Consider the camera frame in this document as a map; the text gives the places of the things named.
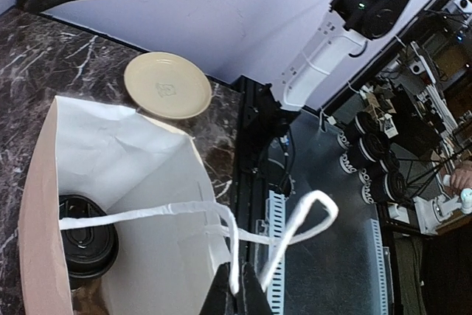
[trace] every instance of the paper bag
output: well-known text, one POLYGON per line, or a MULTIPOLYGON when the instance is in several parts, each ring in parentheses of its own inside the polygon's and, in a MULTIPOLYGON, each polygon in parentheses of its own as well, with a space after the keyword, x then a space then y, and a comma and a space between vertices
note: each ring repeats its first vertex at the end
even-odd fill
MULTIPOLYGON (((27 314, 72 315, 58 195, 93 199, 108 214, 215 201, 192 139, 133 109, 56 97, 27 175, 18 225, 27 314)), ((229 262, 211 212, 116 225, 117 261, 103 277, 112 315, 198 314, 218 266, 229 262)))

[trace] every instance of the marble table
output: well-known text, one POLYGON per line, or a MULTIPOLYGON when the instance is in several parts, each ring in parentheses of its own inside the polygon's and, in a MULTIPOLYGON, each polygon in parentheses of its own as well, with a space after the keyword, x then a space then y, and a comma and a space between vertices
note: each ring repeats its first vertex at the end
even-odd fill
MULTIPOLYGON (((140 53, 20 10, 0 18, 0 314, 24 314, 18 212, 49 105, 59 94, 134 106, 122 74, 140 53)), ((215 82, 212 88, 211 106, 203 114, 167 123, 195 137, 215 195, 219 202, 228 204, 240 95, 215 82)))

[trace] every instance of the beige plate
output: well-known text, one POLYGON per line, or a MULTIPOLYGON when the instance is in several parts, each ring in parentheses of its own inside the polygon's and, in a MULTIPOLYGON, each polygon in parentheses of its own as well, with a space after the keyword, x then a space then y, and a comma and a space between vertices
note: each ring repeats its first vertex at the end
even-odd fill
POLYGON ((144 110, 172 120, 184 120, 205 111, 212 88, 192 62, 165 52, 134 58, 125 70, 125 86, 144 110))

